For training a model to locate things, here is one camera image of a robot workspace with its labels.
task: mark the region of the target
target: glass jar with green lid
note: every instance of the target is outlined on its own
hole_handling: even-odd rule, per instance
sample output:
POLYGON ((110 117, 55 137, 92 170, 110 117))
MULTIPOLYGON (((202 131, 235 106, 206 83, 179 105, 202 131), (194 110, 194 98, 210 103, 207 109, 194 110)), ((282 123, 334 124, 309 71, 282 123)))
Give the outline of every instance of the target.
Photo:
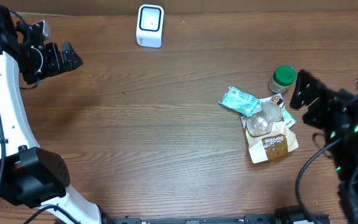
POLYGON ((282 65, 276 69, 267 83, 270 91, 283 93, 295 81, 296 71, 288 65, 282 65))

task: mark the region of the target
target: white box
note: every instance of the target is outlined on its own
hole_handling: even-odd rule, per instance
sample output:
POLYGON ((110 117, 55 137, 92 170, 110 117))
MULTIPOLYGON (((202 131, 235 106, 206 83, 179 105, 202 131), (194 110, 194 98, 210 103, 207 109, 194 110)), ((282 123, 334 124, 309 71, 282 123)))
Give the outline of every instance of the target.
POLYGON ((137 43, 143 47, 161 47, 163 22, 164 9, 161 6, 142 5, 137 15, 137 43))

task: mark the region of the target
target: wooden table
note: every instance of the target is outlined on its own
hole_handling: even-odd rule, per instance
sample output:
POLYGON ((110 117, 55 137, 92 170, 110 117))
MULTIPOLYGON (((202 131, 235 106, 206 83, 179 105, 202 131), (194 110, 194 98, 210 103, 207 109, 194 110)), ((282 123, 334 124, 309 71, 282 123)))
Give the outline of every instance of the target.
MULTIPOLYGON (((40 18, 28 18, 28 22, 40 18)), ((253 164, 238 114, 218 104, 228 86, 264 98, 282 64, 330 88, 354 90, 358 11, 167 15, 163 47, 139 47, 136 16, 48 17, 51 41, 70 41, 84 65, 22 96, 42 148, 59 153, 72 185, 112 217, 228 217, 296 205, 295 178, 317 150, 290 110, 300 148, 253 164)), ((293 87, 284 94, 288 105, 293 87)), ((346 223, 332 162, 307 170, 312 212, 346 223)), ((0 223, 35 210, 0 202, 0 223)), ((52 223, 45 213, 34 223, 52 223)))

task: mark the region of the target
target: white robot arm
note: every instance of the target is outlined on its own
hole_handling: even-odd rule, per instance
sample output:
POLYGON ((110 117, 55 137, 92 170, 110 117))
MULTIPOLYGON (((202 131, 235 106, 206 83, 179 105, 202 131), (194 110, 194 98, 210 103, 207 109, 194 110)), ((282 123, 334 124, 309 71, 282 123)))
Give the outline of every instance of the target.
POLYGON ((31 26, 18 23, 17 29, 27 35, 24 44, 17 43, 12 28, 9 11, 0 6, 0 115, 6 142, 0 196, 14 205, 25 204, 41 210, 51 207, 47 211, 65 223, 108 223, 99 207, 70 185, 63 159, 40 148, 27 121, 19 88, 19 72, 27 83, 39 82, 74 70, 82 61, 69 43, 63 45, 63 59, 56 44, 44 45, 50 36, 45 21, 31 26), (37 34, 43 38, 37 40, 37 34))

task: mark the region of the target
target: green lid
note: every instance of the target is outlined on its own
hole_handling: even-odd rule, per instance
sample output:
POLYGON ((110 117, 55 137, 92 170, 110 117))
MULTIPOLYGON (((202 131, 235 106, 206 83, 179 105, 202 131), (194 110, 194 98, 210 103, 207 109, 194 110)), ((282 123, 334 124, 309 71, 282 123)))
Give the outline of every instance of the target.
POLYGON ((282 65, 276 69, 273 74, 274 81, 281 86, 291 85, 296 78, 296 71, 288 66, 282 65))

